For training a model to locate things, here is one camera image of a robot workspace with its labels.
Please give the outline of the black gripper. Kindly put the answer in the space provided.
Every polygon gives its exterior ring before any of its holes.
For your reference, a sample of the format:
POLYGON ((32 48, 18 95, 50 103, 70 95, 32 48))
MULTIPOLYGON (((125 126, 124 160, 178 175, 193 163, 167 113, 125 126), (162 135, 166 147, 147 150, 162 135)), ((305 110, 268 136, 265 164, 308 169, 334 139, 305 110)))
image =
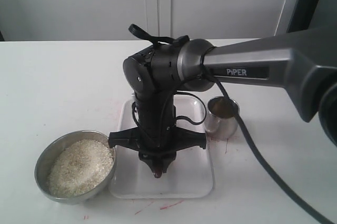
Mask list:
POLYGON ((155 164, 160 164, 163 174, 176 159, 177 152, 191 147, 206 148, 205 133, 179 128, 178 120, 200 125, 184 115, 176 115, 173 97, 154 95, 140 100, 133 97, 131 115, 136 127, 108 136, 110 148, 121 146, 138 152, 138 158, 147 164, 153 173, 155 164))

